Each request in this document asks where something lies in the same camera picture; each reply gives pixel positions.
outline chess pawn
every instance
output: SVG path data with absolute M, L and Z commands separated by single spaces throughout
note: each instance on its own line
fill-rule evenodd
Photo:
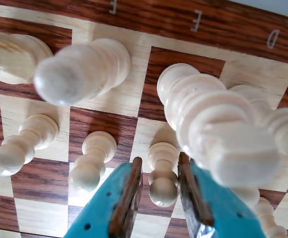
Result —
M 54 105 L 72 105 L 121 84 L 131 60 L 118 41 L 102 38 L 61 49 L 41 62 L 34 76 L 38 94 Z
M 0 176 L 17 173 L 34 158 L 35 150 L 50 146 L 58 133 L 56 122 L 46 115 L 27 118 L 19 127 L 19 135 L 9 136 L 0 145 Z
M 93 191 L 105 172 L 104 163 L 109 162 L 116 152 L 117 144 L 109 133 L 95 131 L 82 144 L 83 155 L 74 162 L 69 174 L 69 186 L 77 194 Z
M 230 188 L 239 198 L 251 209 L 258 203 L 260 192 L 255 187 L 231 187 Z
M 287 230 L 275 223 L 274 209 L 267 199 L 260 197 L 259 202 L 254 206 L 254 211 L 267 238 L 287 238 Z
M 177 175 L 173 172 L 178 163 L 177 149 L 160 142 L 150 147 L 148 165 L 153 170 L 149 177 L 149 197 L 159 207 L 169 207 L 177 199 Z
M 52 55 L 48 46 L 36 37 L 0 33 L 0 81 L 32 83 L 36 65 Z
M 187 64 L 168 67 L 157 91 L 180 147 L 218 183 L 256 187 L 274 178 L 280 166 L 274 138 L 254 125 L 247 99 Z

